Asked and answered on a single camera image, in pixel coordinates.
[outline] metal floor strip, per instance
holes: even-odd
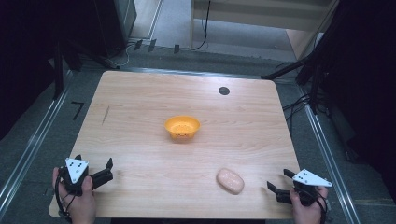
[[[306,94],[305,90],[303,90],[302,88],[300,88],[300,91],[302,95]],[[320,151],[326,163],[326,167],[329,172],[329,175],[332,179],[334,189],[338,196],[338,200],[340,201],[341,207],[344,210],[346,220],[349,224],[360,224],[361,221],[359,219],[355,205],[352,202],[352,198],[350,197],[349,191],[347,190],[347,185],[345,184],[343,177],[341,176],[341,173],[335,162],[335,159],[332,155],[331,148],[320,126],[318,116],[314,115],[309,105],[305,107],[305,112],[306,115],[308,116],[315,137],[317,138]]]
[[[57,101],[53,101],[49,106],[49,110],[47,111],[44,118],[41,120],[40,125],[38,126],[35,133],[29,139],[27,143],[26,149],[24,150],[20,160],[18,161],[14,171],[11,176],[8,178],[6,184],[3,186],[0,193],[0,222],[3,219],[6,211],[11,204],[12,199],[14,198],[19,186],[21,185],[22,180],[24,179],[26,173],[29,170],[30,165],[35,159],[35,155],[37,151],[40,149],[40,146],[46,137],[48,130],[52,122],[55,120],[56,115],[58,114],[59,109],[64,103],[64,99],[67,96],[70,82],[73,79],[73,73],[69,70],[65,75],[65,85],[64,91],[59,96]]]

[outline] black dot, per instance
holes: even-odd
[[[227,87],[220,87],[219,93],[221,95],[228,95],[228,94],[230,94],[230,89],[228,89]]]

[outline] wood grain surface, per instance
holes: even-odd
[[[200,120],[190,141],[165,130],[176,115]],[[105,72],[71,157],[78,154],[90,174],[113,158],[114,179],[95,190],[99,217],[291,218],[266,181],[290,189],[283,169],[300,170],[276,85],[242,78]],[[240,194],[218,184],[221,168],[243,178]],[[49,213],[57,210],[52,201]]]

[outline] wooden desk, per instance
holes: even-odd
[[[175,115],[201,121],[190,142],[176,143],[165,130]],[[90,174],[113,158],[114,180],[95,190],[99,217],[291,218],[266,181],[289,189],[283,169],[300,170],[276,85],[241,78],[105,72],[77,154]],[[224,167],[244,179],[239,195],[217,183]],[[55,201],[49,213],[57,216]]]
[[[190,43],[194,19],[206,19],[209,0],[191,0]],[[325,32],[338,0],[212,0],[209,19],[287,29],[296,58],[305,56],[318,33]]]

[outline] yellow plastic bowl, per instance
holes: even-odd
[[[174,139],[193,138],[200,126],[198,119],[191,116],[175,116],[165,122],[165,129]]]

